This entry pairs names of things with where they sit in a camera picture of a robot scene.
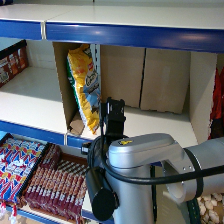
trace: chocolate bar wrapper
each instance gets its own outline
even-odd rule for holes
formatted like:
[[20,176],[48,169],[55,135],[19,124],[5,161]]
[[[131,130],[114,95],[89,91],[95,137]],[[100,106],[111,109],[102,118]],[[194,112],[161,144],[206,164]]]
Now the chocolate bar wrapper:
[[38,175],[39,175],[40,171],[41,171],[41,168],[38,167],[38,168],[37,168],[37,171],[36,171],[36,173],[35,173],[35,175],[34,175],[33,178],[32,178],[32,181],[31,181],[31,183],[30,183],[30,185],[29,185],[29,187],[28,187],[28,189],[27,189],[27,191],[26,191],[25,199],[26,199],[27,202],[29,202],[29,196],[30,196],[30,193],[31,193],[31,191],[32,191],[32,188],[33,188],[35,182],[36,182],[36,179],[38,178]]
[[78,195],[78,192],[80,190],[80,187],[82,185],[82,182],[84,181],[84,178],[82,176],[79,176],[78,180],[77,180],[77,184],[75,186],[75,189],[72,193],[72,196],[71,196],[71,199],[70,199],[70,202],[69,202],[69,205],[68,205],[68,215],[70,217],[74,217],[73,214],[72,214],[72,208],[74,206],[74,203],[75,203],[75,199]]
[[2,186],[0,197],[4,200],[8,200],[12,190],[19,184],[20,180],[23,177],[25,167],[17,167],[10,177],[10,180],[7,184]]
[[51,175],[50,175],[50,177],[48,179],[48,183],[47,183],[47,185],[46,185],[46,187],[44,189],[43,195],[41,197],[41,207],[46,209],[46,210],[48,210],[48,207],[46,206],[46,203],[47,203],[47,201],[49,199],[48,192],[49,192],[49,190],[51,188],[54,174],[55,174],[55,170],[52,170]]
[[38,194],[37,199],[36,199],[37,200],[37,204],[39,206],[41,206],[41,198],[42,198],[44,190],[45,190],[45,188],[47,186],[48,180],[49,180],[49,178],[51,176],[51,172],[52,172],[52,170],[48,170],[47,175],[46,175],[45,180],[44,180],[44,183],[43,183],[42,187],[39,190],[39,194]]
[[54,201],[53,201],[53,205],[54,205],[54,206],[57,206],[57,205],[58,205],[58,201],[59,201],[59,198],[60,198],[62,189],[63,189],[63,187],[64,187],[65,181],[66,181],[66,179],[67,179],[67,176],[68,176],[68,172],[65,171],[65,172],[63,173],[63,176],[62,176],[61,181],[60,181],[60,183],[59,183],[57,192],[56,192],[56,194],[55,194],[55,198],[54,198]]
[[58,206],[57,206],[57,210],[58,210],[58,213],[62,216],[64,216],[64,204],[65,204],[65,201],[66,201],[66,198],[67,198],[67,195],[69,193],[69,190],[72,186],[72,182],[74,180],[74,174],[73,173],[69,173],[68,176],[67,176],[67,179],[66,179],[66,182],[65,182],[65,185],[62,189],[62,192],[61,192],[61,195],[60,195],[60,198],[59,198],[59,201],[58,201]]
[[35,196],[36,189],[37,189],[37,187],[39,186],[39,183],[40,183],[41,179],[43,178],[43,174],[44,174],[44,172],[45,172],[45,169],[42,168],[42,169],[40,170],[40,172],[39,172],[39,175],[38,175],[37,178],[36,178],[36,181],[35,181],[35,183],[34,183],[34,186],[33,186],[32,190],[31,190],[31,192],[30,192],[30,195],[29,195],[30,200],[33,200],[33,198],[34,198],[34,196]]
[[49,168],[49,164],[50,164],[51,158],[53,157],[54,153],[55,153],[55,145],[53,144],[50,147],[44,161],[42,162],[41,167]]
[[56,195],[56,193],[57,193],[57,190],[58,190],[60,181],[61,181],[62,176],[63,176],[63,172],[62,172],[61,170],[58,171],[58,172],[59,172],[59,174],[58,174],[58,178],[57,178],[57,180],[56,180],[56,183],[55,183],[55,185],[54,185],[54,188],[53,188],[53,190],[52,190],[52,192],[51,192],[50,199],[49,199],[49,201],[48,201],[48,208],[49,208],[49,209],[51,210],[51,212],[52,212],[53,214],[55,214],[55,215],[57,215],[58,212],[57,212],[57,209],[54,207],[53,202],[54,202],[54,198],[55,198],[55,195]]
[[6,197],[10,195],[11,188],[10,188],[10,178],[13,175],[13,171],[16,169],[16,166],[14,165],[8,165],[5,169],[5,172],[3,173],[1,177],[1,189],[0,189],[0,199],[7,199]]
[[81,214],[81,209],[82,209],[83,201],[85,198],[86,190],[87,190],[86,180],[84,180],[79,190],[79,193],[77,195],[77,198],[75,200],[75,204],[72,208],[73,217],[75,216],[77,217],[78,215]]

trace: product package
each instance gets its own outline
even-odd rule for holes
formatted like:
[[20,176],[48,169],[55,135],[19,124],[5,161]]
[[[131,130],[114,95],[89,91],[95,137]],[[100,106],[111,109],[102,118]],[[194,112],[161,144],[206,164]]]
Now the product package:
[[28,67],[26,46],[26,41],[21,40],[0,51],[0,88]]
[[99,126],[100,89],[89,44],[69,50],[67,70],[82,121],[94,134]]

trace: metal shelving unit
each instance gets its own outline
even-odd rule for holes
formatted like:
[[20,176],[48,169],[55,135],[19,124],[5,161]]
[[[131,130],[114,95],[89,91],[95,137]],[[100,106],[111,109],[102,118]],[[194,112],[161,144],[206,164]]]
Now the metal shelving unit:
[[[79,3],[73,6],[15,4],[0,7],[0,37],[224,53],[223,12],[223,3],[117,3],[116,6],[109,3]],[[150,133],[147,127],[153,127],[152,132],[164,130],[183,147],[197,144],[189,118],[185,115],[173,123],[172,117],[169,117],[172,115],[163,117],[152,112],[151,120],[145,112],[137,115],[132,111],[128,113],[126,134],[129,136]],[[64,127],[59,132],[56,129],[45,130],[28,123],[6,121],[1,116],[0,130],[75,148],[96,137],[86,132],[80,137],[71,136]],[[88,199],[86,201],[88,208],[84,206],[83,216],[94,219]],[[19,210],[18,213],[42,223],[56,223],[27,211]]]

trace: yellow snack bag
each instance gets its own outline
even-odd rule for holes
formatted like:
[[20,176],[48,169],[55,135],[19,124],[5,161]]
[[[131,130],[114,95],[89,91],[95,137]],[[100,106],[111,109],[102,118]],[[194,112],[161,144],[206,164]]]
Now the yellow snack bag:
[[69,50],[67,70],[82,121],[94,134],[99,127],[100,89],[89,44]]

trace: red packaging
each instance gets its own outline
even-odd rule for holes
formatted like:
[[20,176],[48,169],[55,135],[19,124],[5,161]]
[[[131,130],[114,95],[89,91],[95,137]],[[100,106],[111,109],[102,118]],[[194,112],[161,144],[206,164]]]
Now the red packaging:
[[50,180],[50,184],[48,186],[48,190],[47,190],[47,193],[46,193],[46,196],[45,196],[44,204],[48,204],[48,202],[50,201],[51,194],[53,192],[54,186],[58,185],[57,179],[59,178],[60,175],[61,175],[60,171],[58,171],[58,170],[55,171],[53,178]]
[[26,199],[27,202],[29,201],[30,192],[31,192],[31,190],[32,190],[32,188],[33,188],[33,186],[34,186],[34,184],[36,182],[36,179],[37,179],[37,176],[39,175],[40,170],[41,170],[41,168],[38,167],[35,175],[32,178],[32,181],[31,181],[31,183],[30,183],[30,185],[29,185],[29,187],[28,187],[28,189],[26,191],[25,199]]
[[47,169],[56,169],[60,159],[61,149],[57,145],[52,145],[48,154],[46,155],[41,167]]
[[33,201],[37,201],[37,198],[38,198],[38,195],[39,195],[39,192],[44,184],[44,181],[46,180],[46,177],[47,177],[47,174],[48,174],[48,170],[47,169],[44,169],[44,173],[43,173],[43,176],[40,178],[40,182],[34,192],[34,195],[33,195]]
[[53,205],[53,202],[54,202],[54,198],[55,198],[55,195],[57,193],[57,190],[58,190],[58,187],[59,187],[59,184],[60,184],[60,181],[62,179],[62,176],[63,176],[63,172],[60,170],[58,171],[59,174],[58,174],[58,178],[56,179],[56,183],[54,185],[54,188],[52,190],[52,193],[51,193],[51,196],[50,196],[50,199],[48,201],[48,208],[54,213],[54,214],[58,214],[57,212],[57,209],[54,207]]
[[39,191],[39,194],[37,196],[37,199],[36,200],[37,200],[37,204],[38,205],[41,205],[41,198],[42,198],[43,193],[44,193],[44,190],[45,190],[45,188],[47,186],[48,180],[49,180],[49,178],[51,176],[51,172],[52,172],[52,170],[48,170],[47,175],[46,175],[46,178],[44,180],[44,183],[43,183],[43,185],[42,185],[42,187],[41,187],[41,189]]
[[69,190],[72,186],[73,180],[74,180],[75,175],[73,173],[69,173],[65,182],[65,185],[62,189],[59,201],[58,201],[58,213],[64,216],[64,204],[66,202],[66,198],[69,194]]
[[213,91],[213,107],[210,114],[210,119],[219,119],[222,117],[222,97],[221,97],[221,80],[219,77],[218,69],[215,75],[215,87]]
[[70,200],[71,200],[71,197],[72,197],[72,195],[73,195],[73,191],[74,191],[75,186],[76,186],[76,184],[77,184],[78,178],[79,178],[79,176],[78,176],[78,175],[75,175],[75,177],[74,177],[74,179],[73,179],[73,181],[72,181],[72,185],[71,185],[71,187],[70,187],[70,189],[69,189],[68,195],[67,195],[67,197],[66,197],[65,203],[62,204],[62,209],[63,209],[63,211],[64,211],[64,216],[65,216],[67,219],[69,219],[69,215],[68,215],[68,205],[69,205]]
[[81,214],[83,201],[86,195],[86,190],[87,190],[86,180],[84,179],[82,186],[79,190],[78,196],[75,200],[75,206],[73,207],[73,213],[76,214],[76,216]]
[[222,122],[224,127],[224,67],[220,73],[221,89],[222,89]]
[[55,170],[52,170],[51,175],[50,175],[50,177],[48,179],[48,183],[47,183],[47,185],[46,185],[46,187],[44,189],[43,195],[42,195],[41,200],[40,200],[41,201],[41,207],[46,209],[46,210],[48,210],[48,207],[46,206],[46,204],[47,204],[47,201],[49,199],[48,192],[49,192],[49,190],[51,188],[54,174],[55,174]]
[[81,209],[82,209],[82,204],[83,204],[84,197],[86,194],[86,189],[87,189],[86,181],[84,180],[82,182],[82,185],[80,187],[78,195],[75,199],[75,202],[74,202],[72,208],[70,209],[70,215],[72,215],[73,219],[76,219],[77,216],[81,214]]
[[43,178],[44,172],[45,172],[45,169],[42,168],[39,172],[39,175],[36,178],[36,181],[34,183],[34,186],[33,186],[32,190],[30,192],[30,195],[29,195],[30,200],[33,200],[33,198],[35,196],[36,189],[39,186],[39,183],[40,183],[41,179]]
[[41,172],[41,168],[38,167],[38,168],[37,168],[37,171],[36,171],[36,173],[35,173],[35,175],[34,175],[33,178],[32,178],[32,181],[31,181],[31,183],[30,183],[30,185],[29,185],[29,187],[28,187],[28,189],[27,189],[27,191],[26,191],[25,199],[26,199],[26,201],[27,201],[28,203],[31,203],[31,202],[32,202],[32,200],[30,200],[30,194],[31,194],[31,192],[32,192],[32,189],[33,189],[33,187],[34,187],[34,185],[35,185],[37,179],[39,178],[40,172]]
[[76,199],[76,197],[78,195],[78,192],[80,190],[80,187],[81,187],[83,181],[84,181],[84,178],[82,176],[79,176],[79,178],[77,180],[77,184],[75,186],[75,189],[72,192],[72,196],[71,196],[71,199],[70,199],[70,202],[69,202],[69,205],[68,205],[68,215],[70,217],[74,217],[72,208],[74,206],[75,199]]
[[55,194],[54,201],[53,201],[53,205],[54,205],[55,207],[58,206],[58,201],[59,201],[59,198],[60,198],[62,189],[63,189],[63,187],[64,187],[65,181],[66,181],[66,179],[67,179],[67,176],[68,176],[68,172],[65,171],[65,172],[63,173],[62,178],[61,178],[61,181],[60,181],[60,183],[59,183],[59,186],[58,186],[58,189],[57,189],[57,192],[56,192],[56,194]]

